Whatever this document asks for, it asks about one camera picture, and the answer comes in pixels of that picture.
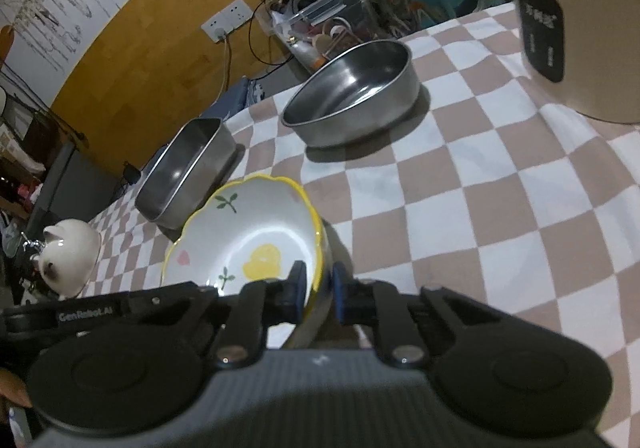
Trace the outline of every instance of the wooden wall panel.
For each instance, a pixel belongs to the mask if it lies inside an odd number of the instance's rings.
[[[74,68],[52,106],[88,138],[88,154],[113,173],[142,166],[188,119],[213,102],[222,43],[200,29],[233,0],[129,0]],[[258,0],[245,0],[254,8]],[[264,66],[250,54],[248,24],[230,36],[231,83]],[[254,50],[282,56],[254,24]]]

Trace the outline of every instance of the yellow bowl rim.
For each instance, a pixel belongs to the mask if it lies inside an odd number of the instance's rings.
[[[284,177],[284,176],[274,177],[272,175],[268,175],[268,174],[264,174],[264,173],[250,174],[244,179],[238,179],[238,180],[235,180],[235,181],[229,181],[229,183],[223,184],[223,186],[221,186],[213,194],[211,194],[211,196],[209,197],[209,199],[207,199],[207,202],[204,203],[202,208],[200,208],[199,210],[195,211],[187,219],[187,222],[185,222],[185,224],[184,224],[184,226],[182,228],[182,233],[180,234],[180,237],[178,238],[177,241],[175,241],[169,247],[169,249],[167,250],[167,252],[164,255],[164,261],[162,262],[162,272],[160,274],[160,285],[162,285],[164,283],[164,276],[165,276],[166,266],[167,266],[167,264],[169,262],[169,257],[173,253],[174,248],[178,245],[178,243],[184,237],[184,235],[185,235],[185,233],[187,231],[187,227],[189,226],[189,224],[191,223],[193,218],[197,214],[202,212],[209,205],[209,203],[211,203],[215,199],[215,197],[218,194],[220,194],[223,190],[226,190],[227,188],[230,188],[232,186],[237,186],[239,184],[246,183],[247,181],[251,181],[252,179],[266,179],[268,181],[278,181],[279,183],[288,184],[302,198],[303,202],[305,203],[306,209],[309,211],[309,213],[311,215],[311,220],[312,220],[312,222],[314,224],[314,230],[315,230],[315,233],[316,233],[316,259],[317,259],[317,262],[316,262],[316,271],[314,272],[314,275],[313,275],[313,278],[312,278],[312,281],[311,281],[311,292],[309,294],[309,298],[308,298],[306,306],[309,306],[309,304],[312,303],[312,297],[314,296],[314,293],[317,293],[318,290],[319,290],[320,283],[322,281],[322,271],[324,269],[324,254],[322,253],[322,230],[323,230],[322,219],[318,215],[318,212],[316,211],[314,206],[311,204],[311,201],[309,200],[309,197],[306,194],[305,189],[302,188],[302,186],[300,184],[298,184],[296,181],[293,181],[293,179],[291,179],[289,177]]]

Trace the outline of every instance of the clear plastic storage box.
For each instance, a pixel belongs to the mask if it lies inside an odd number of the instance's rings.
[[[288,18],[265,16],[266,11],[260,14],[263,29],[275,33],[311,72],[353,46],[388,38],[369,0],[319,0]]]

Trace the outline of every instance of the black label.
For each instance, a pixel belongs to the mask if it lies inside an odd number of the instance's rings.
[[[518,0],[522,45],[531,65],[551,82],[564,78],[564,17],[556,0]]]

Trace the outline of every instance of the metal screw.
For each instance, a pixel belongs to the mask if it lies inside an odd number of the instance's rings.
[[[424,351],[415,345],[401,345],[391,353],[401,364],[419,362],[424,358]]]
[[[223,363],[237,363],[247,359],[249,353],[241,345],[229,345],[218,349],[216,356]]]

